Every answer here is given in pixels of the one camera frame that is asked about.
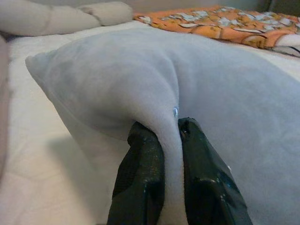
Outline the cream knotted bolster pillow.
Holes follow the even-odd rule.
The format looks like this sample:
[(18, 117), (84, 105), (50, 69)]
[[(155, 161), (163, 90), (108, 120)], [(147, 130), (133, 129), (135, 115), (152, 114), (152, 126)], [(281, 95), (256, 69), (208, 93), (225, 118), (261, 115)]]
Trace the cream knotted bolster pillow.
[(69, 34), (132, 19), (132, 8), (119, 1), (72, 7), (29, 0), (0, 0), (0, 31), (17, 36)]

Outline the orange cartoon print blanket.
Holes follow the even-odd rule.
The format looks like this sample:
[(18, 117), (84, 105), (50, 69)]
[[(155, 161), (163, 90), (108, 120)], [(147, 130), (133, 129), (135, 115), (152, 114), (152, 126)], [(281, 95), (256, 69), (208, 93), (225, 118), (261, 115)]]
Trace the orange cartoon print blanket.
[(300, 58), (300, 17), (226, 6), (136, 13), (154, 28), (191, 33)]

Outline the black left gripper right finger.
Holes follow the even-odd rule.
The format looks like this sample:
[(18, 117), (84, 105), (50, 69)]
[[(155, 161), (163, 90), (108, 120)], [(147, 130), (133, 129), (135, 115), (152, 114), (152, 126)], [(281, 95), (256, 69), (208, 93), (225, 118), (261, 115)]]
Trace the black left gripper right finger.
[(193, 118), (178, 121), (188, 225), (253, 225), (229, 167)]

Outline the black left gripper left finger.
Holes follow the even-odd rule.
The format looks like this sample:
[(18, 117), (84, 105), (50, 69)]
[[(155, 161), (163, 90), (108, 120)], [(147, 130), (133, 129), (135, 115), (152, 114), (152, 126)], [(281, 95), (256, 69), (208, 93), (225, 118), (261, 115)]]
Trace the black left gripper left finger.
[(135, 122), (117, 172), (106, 225), (157, 225), (165, 200), (165, 159), (155, 133)]

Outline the grey plush pillow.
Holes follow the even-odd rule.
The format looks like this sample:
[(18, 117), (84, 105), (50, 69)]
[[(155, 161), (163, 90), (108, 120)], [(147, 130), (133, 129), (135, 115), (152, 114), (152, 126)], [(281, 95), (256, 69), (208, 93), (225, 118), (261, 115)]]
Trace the grey plush pillow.
[(178, 119), (195, 118), (231, 168), (254, 225), (300, 225), (300, 58), (193, 34), (129, 29), (29, 56), (73, 136), (125, 139), (136, 121), (165, 154), (159, 225), (188, 225)]

